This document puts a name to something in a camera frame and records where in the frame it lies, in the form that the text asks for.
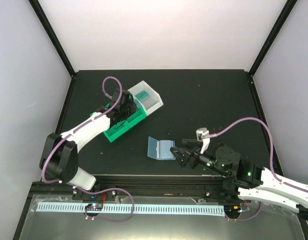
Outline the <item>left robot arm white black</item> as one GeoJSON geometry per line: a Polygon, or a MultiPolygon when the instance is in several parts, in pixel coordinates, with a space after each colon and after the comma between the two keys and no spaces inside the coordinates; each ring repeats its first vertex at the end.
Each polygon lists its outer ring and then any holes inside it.
{"type": "Polygon", "coordinates": [[[110,102],[73,129],[47,136],[39,167],[44,183],[62,182],[83,189],[91,200],[101,194],[96,178],[79,167],[78,154],[96,136],[124,122],[139,110],[132,93],[117,90],[110,102]]]}

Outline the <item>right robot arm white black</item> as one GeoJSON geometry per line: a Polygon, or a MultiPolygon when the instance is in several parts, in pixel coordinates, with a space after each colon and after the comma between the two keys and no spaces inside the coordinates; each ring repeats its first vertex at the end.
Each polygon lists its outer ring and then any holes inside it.
{"type": "Polygon", "coordinates": [[[224,178],[219,198],[226,202],[259,201],[286,208],[308,221],[308,184],[271,172],[242,159],[240,153],[220,143],[211,151],[203,142],[184,139],[170,152],[182,167],[202,165],[224,178]]]}

